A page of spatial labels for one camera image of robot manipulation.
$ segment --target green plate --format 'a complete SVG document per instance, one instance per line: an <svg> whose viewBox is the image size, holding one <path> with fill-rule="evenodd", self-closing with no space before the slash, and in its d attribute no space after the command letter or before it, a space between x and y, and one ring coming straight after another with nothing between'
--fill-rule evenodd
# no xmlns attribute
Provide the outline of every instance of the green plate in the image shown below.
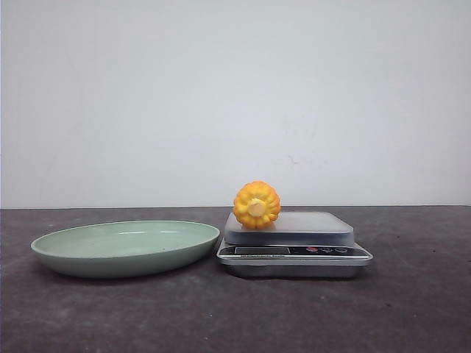
<svg viewBox="0 0 471 353"><path fill-rule="evenodd" d="M31 243L50 269L77 277L133 277L179 268L207 254L219 230L184 221L128 221L61 230Z"/></svg>

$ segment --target dark countertop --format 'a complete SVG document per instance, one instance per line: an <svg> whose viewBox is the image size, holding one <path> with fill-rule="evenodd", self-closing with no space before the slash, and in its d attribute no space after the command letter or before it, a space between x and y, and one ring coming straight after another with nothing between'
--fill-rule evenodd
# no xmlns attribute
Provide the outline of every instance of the dark countertop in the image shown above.
<svg viewBox="0 0 471 353"><path fill-rule="evenodd" d="M230 208L2 210L1 351L471 352L471 207L326 210L375 256L355 279L242 279L212 254L164 274L56 274L29 244L59 229Z"/></svg>

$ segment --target stainless steel scale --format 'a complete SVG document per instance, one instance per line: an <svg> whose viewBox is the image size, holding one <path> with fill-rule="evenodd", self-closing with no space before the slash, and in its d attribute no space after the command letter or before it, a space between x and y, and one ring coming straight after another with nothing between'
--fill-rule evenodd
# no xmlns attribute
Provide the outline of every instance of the stainless steel scale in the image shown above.
<svg viewBox="0 0 471 353"><path fill-rule="evenodd" d="M354 277L373 255L353 228L326 212L283 212L268 229L250 230L231 214L217 252L240 277Z"/></svg>

